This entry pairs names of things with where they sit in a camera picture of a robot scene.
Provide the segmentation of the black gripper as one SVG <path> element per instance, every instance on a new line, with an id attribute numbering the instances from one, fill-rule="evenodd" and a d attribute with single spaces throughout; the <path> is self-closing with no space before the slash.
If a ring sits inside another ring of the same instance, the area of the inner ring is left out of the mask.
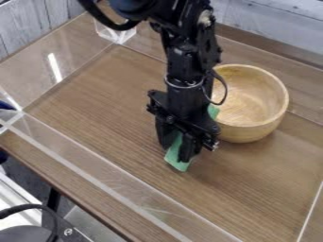
<path id="1" fill-rule="evenodd" d="M 178 161 L 188 163 L 202 148 L 213 150 L 218 143 L 218 124 L 208 115 L 208 106 L 190 111 L 186 117 L 170 110 L 168 94 L 161 91 L 148 91 L 148 112 L 154 115 L 154 128 L 157 141 L 168 149 L 178 133 L 181 145 L 178 146 Z"/>

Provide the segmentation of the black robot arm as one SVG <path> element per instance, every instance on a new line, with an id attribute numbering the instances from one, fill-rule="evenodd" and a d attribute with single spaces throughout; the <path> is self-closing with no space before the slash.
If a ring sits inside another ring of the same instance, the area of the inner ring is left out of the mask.
<path id="1" fill-rule="evenodd" d="M 125 31 L 146 21 L 158 33 L 166 56 L 165 91 L 148 91 L 148 111 L 154 115 L 157 139 L 176 149 L 174 160 L 188 163 L 198 152 L 216 148 L 218 125 L 208 113 L 213 82 L 222 77 L 214 67 L 221 48 L 209 0 L 108 0 L 125 21 L 114 23 L 93 0 L 77 0 L 106 27 Z"/>

